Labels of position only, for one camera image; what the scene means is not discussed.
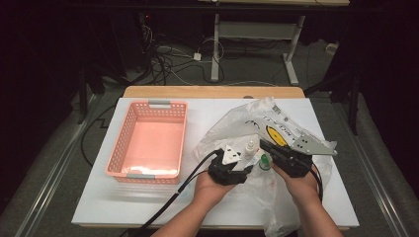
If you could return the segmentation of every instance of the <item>electrical connector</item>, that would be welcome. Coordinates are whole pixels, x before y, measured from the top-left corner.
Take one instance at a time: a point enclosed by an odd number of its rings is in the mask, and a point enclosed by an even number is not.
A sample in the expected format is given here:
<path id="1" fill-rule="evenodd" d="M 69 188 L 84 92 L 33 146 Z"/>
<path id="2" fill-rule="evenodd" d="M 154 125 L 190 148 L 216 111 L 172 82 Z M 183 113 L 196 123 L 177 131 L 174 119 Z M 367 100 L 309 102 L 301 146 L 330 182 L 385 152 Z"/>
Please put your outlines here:
<path id="1" fill-rule="evenodd" d="M 198 52 L 194 53 L 194 60 L 201 61 L 201 54 Z"/>

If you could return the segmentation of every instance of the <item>dark background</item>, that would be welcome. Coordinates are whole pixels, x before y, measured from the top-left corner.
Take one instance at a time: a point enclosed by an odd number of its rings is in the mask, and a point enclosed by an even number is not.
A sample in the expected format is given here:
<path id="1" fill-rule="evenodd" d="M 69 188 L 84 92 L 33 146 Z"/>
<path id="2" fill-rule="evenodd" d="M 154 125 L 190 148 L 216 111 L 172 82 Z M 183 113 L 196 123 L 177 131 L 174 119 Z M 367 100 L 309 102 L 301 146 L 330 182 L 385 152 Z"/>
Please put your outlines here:
<path id="1" fill-rule="evenodd" d="M 170 4 L 170 1 L 154 3 Z M 195 0 L 177 3 L 195 3 Z M 413 0 L 352 1 L 351 6 L 382 6 L 383 11 L 380 15 L 353 17 L 327 13 L 307 16 L 300 41 L 340 42 L 325 80 L 348 66 L 359 70 L 360 91 L 373 120 L 418 196 L 419 187 L 415 183 L 419 170 L 415 149 L 419 131 L 417 3 Z M 133 62 L 144 57 L 132 50 L 141 49 L 132 13 L 75 14 L 49 0 L 20 0 L 2 3 L 0 8 L 2 211 L 51 133 L 73 110 L 70 101 L 78 90 L 81 68 L 94 62 L 124 76 L 125 69 L 140 67 L 141 63 Z M 164 12 L 149 16 L 147 21 L 153 31 L 172 35 L 192 46 L 199 45 L 212 31 L 211 14 Z M 257 18 L 259 21 L 273 19 L 278 18 L 263 14 Z M 119 35 L 125 32 L 119 32 L 121 28 L 132 29 L 130 38 Z M 327 90 L 341 86 L 337 83 Z"/>

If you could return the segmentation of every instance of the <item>black electrical wire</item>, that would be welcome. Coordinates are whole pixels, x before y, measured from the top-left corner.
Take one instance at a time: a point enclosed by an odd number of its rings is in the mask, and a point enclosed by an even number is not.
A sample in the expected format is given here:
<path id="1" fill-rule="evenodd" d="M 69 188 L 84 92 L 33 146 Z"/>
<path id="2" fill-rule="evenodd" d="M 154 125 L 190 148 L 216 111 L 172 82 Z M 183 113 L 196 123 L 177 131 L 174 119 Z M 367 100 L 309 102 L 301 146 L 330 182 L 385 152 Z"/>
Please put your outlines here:
<path id="1" fill-rule="evenodd" d="M 184 70 L 184 69 L 186 69 L 186 68 L 188 68 L 188 67 L 193 67 L 193 66 L 195 66 L 195 67 L 200 67 L 200 68 L 201 68 L 201 70 L 202 70 L 202 72 L 203 72 L 203 78 L 204 78 L 204 80 L 205 80 L 205 81 L 207 81 L 207 78 L 206 78 L 206 73 L 205 73 L 205 71 L 204 71 L 204 68 L 203 68 L 201 65 L 196 65 L 196 64 L 194 64 L 194 65 L 189 65 L 189 66 L 183 67 L 183 68 L 181 68 L 181 69 L 179 69 L 179 70 L 175 71 L 175 73 L 178 73 L 178 72 L 180 72 L 180 71 L 182 71 L 182 70 Z"/>
<path id="2" fill-rule="evenodd" d="M 321 175 L 320 175 L 320 171 L 317 169 L 317 166 L 312 163 L 312 165 L 315 167 L 315 169 L 317 170 L 317 173 L 311 169 L 311 167 L 307 166 L 304 162 L 298 160 L 298 159 L 294 159 L 298 164 L 304 166 L 305 168 L 308 169 L 308 171 L 314 176 L 315 181 L 317 182 L 318 185 L 318 197 L 320 198 L 320 201 L 323 201 L 323 181 L 321 180 Z"/>
<path id="3" fill-rule="evenodd" d="M 172 202 L 178 197 L 178 195 L 185 189 L 185 187 L 199 174 L 201 174 L 202 172 L 198 173 L 197 175 L 195 173 L 197 173 L 197 171 L 201 168 L 201 166 L 203 166 L 203 164 L 216 152 L 218 152 L 219 150 L 214 150 L 213 152 L 211 152 L 210 154 L 208 154 L 201 162 L 200 164 L 198 164 L 198 166 L 195 168 L 195 170 L 189 175 L 189 177 L 185 180 L 184 184 L 178 189 L 178 191 L 172 195 L 172 197 L 170 197 L 170 199 L 147 221 L 145 222 L 143 225 L 141 225 L 141 227 L 136 228 L 135 230 L 133 230 L 131 233 L 129 233 L 129 236 L 132 237 L 139 237 L 139 235 L 145 231 L 145 229 L 154 222 L 155 219 L 157 219 L 157 217 L 159 217 L 166 209 L 167 207 L 170 206 L 170 204 L 172 204 Z M 129 229 L 127 229 L 126 231 L 124 231 L 120 237 L 123 237 L 126 233 L 129 232 Z"/>
<path id="4" fill-rule="evenodd" d="M 100 115 L 98 115 L 90 124 L 89 126 L 87 126 L 86 130 L 83 132 L 83 135 L 81 136 L 81 141 L 80 141 L 80 150 L 81 150 L 81 154 L 83 156 L 83 159 L 86 161 L 86 163 L 90 166 L 93 167 L 93 163 L 90 162 L 90 160 L 87 158 L 86 153 L 84 152 L 84 138 L 86 137 L 87 132 L 89 131 L 89 129 L 92 127 L 92 125 L 99 120 L 99 118 L 104 115 L 107 111 L 109 111 L 110 109 L 114 108 L 116 105 L 112 105 L 110 107 L 108 107 L 107 109 L 105 109 L 103 112 L 101 112 Z"/>
<path id="5" fill-rule="evenodd" d="M 311 48 L 313 47 L 313 43 L 311 43 L 310 44 L 310 46 L 309 46 L 309 48 L 308 48 L 308 53 L 307 53 L 307 59 L 306 59 L 306 62 L 305 62 L 305 79 L 307 80 L 307 81 L 309 81 L 308 80 L 308 62 L 309 62 L 309 59 L 310 59 L 310 54 L 311 54 Z"/>
<path id="6" fill-rule="evenodd" d="M 141 75 L 137 76 L 135 79 L 131 81 L 132 84 L 135 84 L 143 79 L 145 79 L 151 73 L 151 65 L 147 65 Z"/>
<path id="7" fill-rule="evenodd" d="M 188 40 L 185 40 L 185 39 L 181 39 L 181 38 L 178 38 L 178 37 L 175 37 L 175 36 L 172 36 L 172 35 L 168 35 L 168 34 L 164 34 L 164 33 L 157 34 L 157 35 L 158 36 L 162 36 L 164 38 L 167 38 L 168 41 L 180 42 L 182 45 L 187 46 L 187 47 L 189 47 L 191 49 L 195 49 L 195 48 L 197 48 L 199 46 L 195 42 L 188 41 Z"/>
<path id="8" fill-rule="evenodd" d="M 162 58 L 164 58 L 164 63 L 167 65 L 167 68 L 173 67 L 173 60 L 168 56 L 161 55 Z"/>
<path id="9" fill-rule="evenodd" d="M 180 64 L 173 65 L 172 67 L 183 66 L 183 65 L 186 65 L 186 64 L 189 64 L 189 63 L 193 63 L 193 62 L 197 62 L 197 61 L 196 60 L 189 60 L 189 61 L 186 61 L 186 62 L 182 62 Z"/>
<path id="10" fill-rule="evenodd" d="M 90 31 L 92 32 L 92 34 L 93 34 L 93 36 L 94 36 L 94 38 L 95 38 L 95 40 L 96 40 L 96 42 L 97 42 L 97 44 L 98 44 L 98 46 L 99 46 L 99 48 L 100 48 L 100 50 L 101 50 L 101 52 L 102 52 L 102 54 L 103 54 L 103 56 L 104 56 L 104 58 L 105 58 L 106 62 L 109 64 L 109 66 L 112 68 L 112 70 L 113 70 L 115 73 L 118 73 L 117 68 L 114 66 L 114 64 L 111 62 L 110 58 L 108 57 L 108 55 L 105 53 L 105 50 L 104 50 L 104 48 L 103 48 L 103 46 L 102 46 L 102 43 L 101 43 L 101 41 L 99 40 L 98 35 L 96 34 L 96 31 L 95 31 L 95 29 L 94 29 L 94 27 L 93 27 L 92 22 L 90 21 L 89 16 L 85 15 L 85 18 L 86 18 L 87 23 L 88 23 L 88 25 L 89 25 L 89 29 L 90 29 Z"/>
<path id="11" fill-rule="evenodd" d="M 164 66 L 163 60 L 159 56 L 157 56 L 156 59 L 158 63 L 160 64 L 161 72 L 163 73 L 163 86 L 165 86 L 167 83 L 166 68 Z"/>
<path id="12" fill-rule="evenodd" d="M 166 70 L 164 62 L 161 59 L 157 59 L 157 55 L 155 55 L 153 59 L 153 65 L 151 68 L 151 77 L 153 78 L 151 82 L 147 84 L 159 85 L 159 82 L 165 81 L 166 74 L 163 74 L 163 79 L 159 79 L 159 76 Z"/>
<path id="13" fill-rule="evenodd" d="M 260 45 L 254 44 L 254 43 L 265 43 L 265 42 L 264 41 L 254 41 L 254 42 L 248 41 L 248 42 L 246 42 L 246 41 L 243 41 L 243 40 L 233 40 L 233 39 L 226 39 L 226 38 L 222 38 L 222 39 L 219 39 L 219 40 L 225 40 L 225 41 L 229 41 L 229 42 L 233 42 L 233 43 L 242 44 L 243 48 L 238 48 L 238 47 L 228 47 L 225 42 L 222 43 L 222 45 L 223 45 L 222 48 L 224 50 L 223 58 L 229 59 L 229 60 L 235 60 L 235 59 L 242 58 L 248 52 L 258 51 L 258 50 L 263 50 L 263 49 L 272 49 L 278 44 L 278 42 L 280 42 L 280 40 L 273 39 L 273 40 L 270 40 L 267 45 L 260 46 Z M 241 52 L 241 54 L 238 55 L 238 56 L 230 57 L 230 56 L 227 55 L 229 50 L 237 50 L 237 51 L 242 50 L 243 52 Z M 207 52 L 211 52 L 211 50 L 210 49 L 209 50 L 203 50 L 203 53 L 207 53 Z"/>

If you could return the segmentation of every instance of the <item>basket handle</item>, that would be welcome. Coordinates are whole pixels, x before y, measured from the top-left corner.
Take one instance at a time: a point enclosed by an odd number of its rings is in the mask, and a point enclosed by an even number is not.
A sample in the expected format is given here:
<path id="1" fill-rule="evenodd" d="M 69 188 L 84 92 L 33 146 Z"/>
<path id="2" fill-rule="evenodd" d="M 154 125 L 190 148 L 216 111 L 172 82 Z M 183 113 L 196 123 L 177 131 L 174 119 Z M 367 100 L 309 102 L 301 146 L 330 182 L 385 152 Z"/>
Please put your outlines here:
<path id="1" fill-rule="evenodd" d="M 170 109 L 170 101 L 165 100 L 148 100 L 150 108 Z"/>
<path id="2" fill-rule="evenodd" d="M 127 178 L 130 179 L 147 179 L 147 180 L 155 180 L 155 175 L 144 175 L 144 174 L 133 174 L 133 173 L 127 173 Z"/>

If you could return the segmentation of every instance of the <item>person's arm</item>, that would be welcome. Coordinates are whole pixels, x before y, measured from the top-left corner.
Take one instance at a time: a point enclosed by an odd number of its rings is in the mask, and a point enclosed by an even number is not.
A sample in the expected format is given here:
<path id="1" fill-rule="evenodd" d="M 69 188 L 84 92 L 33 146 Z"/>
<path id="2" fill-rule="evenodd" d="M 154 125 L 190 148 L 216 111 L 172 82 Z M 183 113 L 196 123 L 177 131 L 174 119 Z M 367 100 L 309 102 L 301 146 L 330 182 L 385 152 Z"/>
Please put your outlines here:
<path id="1" fill-rule="evenodd" d="M 317 182 L 310 173 L 304 178 L 291 178 L 274 163 L 272 168 L 285 180 L 287 189 L 293 196 L 304 236 L 343 236 L 321 204 Z"/>
<path id="2" fill-rule="evenodd" d="M 191 203 L 152 236 L 196 236 L 207 213 L 233 188 L 216 184 L 207 172 L 198 175 Z"/>

